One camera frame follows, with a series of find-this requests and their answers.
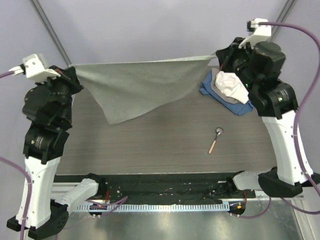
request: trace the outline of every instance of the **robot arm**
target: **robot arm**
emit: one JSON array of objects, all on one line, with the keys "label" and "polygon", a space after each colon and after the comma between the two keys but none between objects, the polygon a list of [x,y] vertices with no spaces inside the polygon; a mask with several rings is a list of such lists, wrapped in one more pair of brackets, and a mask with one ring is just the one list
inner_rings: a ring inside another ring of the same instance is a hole
[{"label": "robot arm", "polygon": [[[293,139],[293,122],[298,103],[293,88],[278,79],[286,56],[281,48],[266,41],[271,27],[258,25],[267,22],[256,18],[247,23],[253,34],[247,38],[236,37],[232,44],[216,52],[220,69],[235,73],[247,88],[248,97],[262,118],[272,142],[277,167],[267,172],[241,172],[233,178],[238,190],[263,190],[270,197],[291,198],[302,192],[310,183],[301,170]],[[300,133],[300,151],[304,165],[316,183],[319,174],[308,164]]]},{"label": "robot arm", "polygon": [[[23,148],[26,172],[32,180],[25,227],[30,238],[41,240],[58,234],[66,225],[69,213],[85,200],[103,195],[106,181],[90,173],[63,197],[51,199],[54,177],[69,136],[66,130],[72,127],[72,95],[83,87],[74,67],[46,68],[43,58],[36,54],[22,61],[12,71],[15,75],[24,73],[36,82],[36,87],[26,94],[22,109],[32,122]],[[17,232],[22,231],[27,192],[25,180],[19,211],[7,221],[7,227]]]}]

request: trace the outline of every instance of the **white cloth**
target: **white cloth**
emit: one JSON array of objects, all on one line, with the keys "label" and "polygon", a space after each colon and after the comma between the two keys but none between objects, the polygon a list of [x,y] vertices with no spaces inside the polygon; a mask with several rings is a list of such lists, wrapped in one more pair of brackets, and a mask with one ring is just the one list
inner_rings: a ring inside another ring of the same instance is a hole
[{"label": "white cloth", "polygon": [[72,66],[80,83],[103,109],[109,124],[118,124],[188,95],[215,57]]},{"label": "white cloth", "polygon": [[215,77],[215,85],[224,95],[242,104],[249,100],[249,92],[235,73],[220,71]]}]

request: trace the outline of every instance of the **blue cloth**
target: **blue cloth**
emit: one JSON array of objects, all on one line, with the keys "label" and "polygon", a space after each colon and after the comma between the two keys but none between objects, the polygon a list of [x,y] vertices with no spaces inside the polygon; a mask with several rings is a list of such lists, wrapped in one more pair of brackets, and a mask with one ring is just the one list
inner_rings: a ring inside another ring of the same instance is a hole
[{"label": "blue cloth", "polygon": [[200,92],[203,95],[212,97],[213,99],[220,102],[223,106],[225,106],[227,109],[229,109],[231,112],[233,112],[235,115],[238,115],[238,116],[244,115],[254,110],[254,106],[251,104],[250,100],[246,104],[243,104],[241,102],[232,104],[223,100],[212,90],[211,82],[212,82],[212,71],[209,72],[209,74],[206,76],[206,78],[201,84]]}]

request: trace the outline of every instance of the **spoon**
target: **spoon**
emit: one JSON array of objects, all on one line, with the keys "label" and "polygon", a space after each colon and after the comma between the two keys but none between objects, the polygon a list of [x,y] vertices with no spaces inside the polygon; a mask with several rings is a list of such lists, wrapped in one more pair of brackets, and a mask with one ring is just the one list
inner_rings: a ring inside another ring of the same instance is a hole
[{"label": "spoon", "polygon": [[215,146],[215,144],[216,144],[216,141],[217,141],[218,136],[221,135],[223,132],[224,132],[224,130],[223,130],[222,127],[217,127],[217,128],[216,128],[216,130],[215,130],[216,135],[215,135],[215,138],[214,138],[214,140],[213,140],[213,143],[212,143],[212,145],[211,145],[211,147],[210,147],[209,154],[210,154],[210,153],[212,152],[212,150],[214,149],[214,146]]}]

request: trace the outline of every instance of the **white wall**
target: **white wall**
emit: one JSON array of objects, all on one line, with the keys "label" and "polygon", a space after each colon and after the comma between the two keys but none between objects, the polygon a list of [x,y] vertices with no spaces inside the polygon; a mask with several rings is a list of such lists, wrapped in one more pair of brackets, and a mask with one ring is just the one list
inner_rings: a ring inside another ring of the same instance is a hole
[{"label": "white wall", "polygon": [[[29,1],[1,1],[0,23],[0,73],[20,65],[22,58],[33,53],[43,53],[49,64],[65,67]],[[24,166],[23,146],[30,126],[22,107],[32,87],[34,84],[24,76],[0,79],[0,156],[20,166]],[[0,238],[19,239],[19,233],[6,225],[18,212],[24,177],[0,163],[0,183]]]},{"label": "white wall", "polygon": [[72,63],[207,55],[275,20],[285,0],[42,0]]},{"label": "white wall", "polygon": [[[305,27],[320,38],[320,1],[297,1],[285,22]],[[319,53],[314,42],[307,35],[293,29],[282,28],[275,39],[286,54],[280,79],[291,84],[300,103],[309,88],[319,61]],[[317,173],[320,173],[320,85],[306,105],[300,121],[300,131],[308,161]],[[309,209],[320,209],[320,198],[314,190],[304,190]],[[320,216],[310,216],[311,225],[320,239]]]}]

